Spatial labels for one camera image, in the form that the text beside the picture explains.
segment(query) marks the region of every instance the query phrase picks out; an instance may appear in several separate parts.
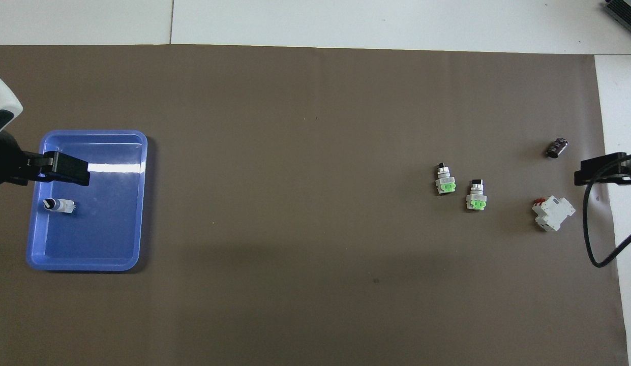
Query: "tray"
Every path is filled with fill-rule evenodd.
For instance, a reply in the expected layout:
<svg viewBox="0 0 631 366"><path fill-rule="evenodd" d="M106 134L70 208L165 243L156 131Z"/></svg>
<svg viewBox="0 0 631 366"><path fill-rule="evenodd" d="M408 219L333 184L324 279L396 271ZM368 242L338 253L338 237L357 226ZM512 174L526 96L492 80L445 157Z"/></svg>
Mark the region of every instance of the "tray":
<svg viewBox="0 0 631 366"><path fill-rule="evenodd" d="M34 269L125 271L139 260L146 136L134 130L59 130L40 153L61 151L86 160L89 186L36 182L26 261ZM73 213L48 211L47 198L71 199Z"/></svg>

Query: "brown paper mat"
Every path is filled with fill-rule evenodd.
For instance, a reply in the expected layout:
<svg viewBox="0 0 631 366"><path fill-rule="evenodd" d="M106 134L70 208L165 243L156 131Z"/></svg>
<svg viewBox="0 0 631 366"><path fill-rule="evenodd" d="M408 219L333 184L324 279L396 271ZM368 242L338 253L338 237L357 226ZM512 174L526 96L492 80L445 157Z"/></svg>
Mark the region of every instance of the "brown paper mat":
<svg viewBox="0 0 631 366"><path fill-rule="evenodd" d="M0 77L25 150L55 129L150 142L132 273L29 268L32 185L0 186L0 364L627 364L572 181L604 153L593 56L0 46ZM578 209L560 232L533 221L545 195Z"/></svg>

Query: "black cable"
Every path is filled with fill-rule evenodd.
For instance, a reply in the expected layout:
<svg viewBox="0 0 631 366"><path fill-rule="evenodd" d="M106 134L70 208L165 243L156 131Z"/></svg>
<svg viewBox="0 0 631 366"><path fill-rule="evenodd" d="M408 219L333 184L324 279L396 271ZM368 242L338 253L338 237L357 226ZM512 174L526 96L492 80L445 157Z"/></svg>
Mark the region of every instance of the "black cable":
<svg viewBox="0 0 631 366"><path fill-rule="evenodd" d="M587 215L587 208L589 207L589 195L591 194L591 188L593 188L593 185L598 179L600 179L600 177L602 177L602 174L604 174L607 169L610 169L611 167L622 162L626 162L627 160L631 160L631 155L627 155L624 158L616 159L613 162L609 162L608 164L602 166L601 169L598 169L598 171L596 171L592 179L587 184L587 189L584 191L584 201L582 201L582 226L584 229L584 243L587 244L587 253L589 254L589 260L597 268L602 268L606 266L611 262L611 260L613 260L618 254L620 254L620 252L622 252L622 250L624 250L629 245L629 243L631 243L631 234L629 234L629 236L625 238L625 240L623 240L622 243L620 243L620 245L617 246L615 250L613 250L613 252L611 252L611 254L609 254L604 260L602 260L602 262L598 262L593 256L593 250L591 249L591 242L589 239L589 220Z"/></svg>

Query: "electrolytic capacitor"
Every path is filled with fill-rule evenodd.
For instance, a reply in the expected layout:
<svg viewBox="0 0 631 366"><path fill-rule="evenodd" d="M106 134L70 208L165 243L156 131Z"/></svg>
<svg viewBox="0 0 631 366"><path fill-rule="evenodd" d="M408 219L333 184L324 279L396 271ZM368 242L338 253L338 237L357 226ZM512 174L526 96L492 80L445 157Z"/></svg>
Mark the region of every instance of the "electrolytic capacitor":
<svg viewBox="0 0 631 366"><path fill-rule="evenodd" d="M562 137L559 137L553 142L548 150L546 150L546 155L550 156L553 159L557 159L562 151L568 146L568 141Z"/></svg>

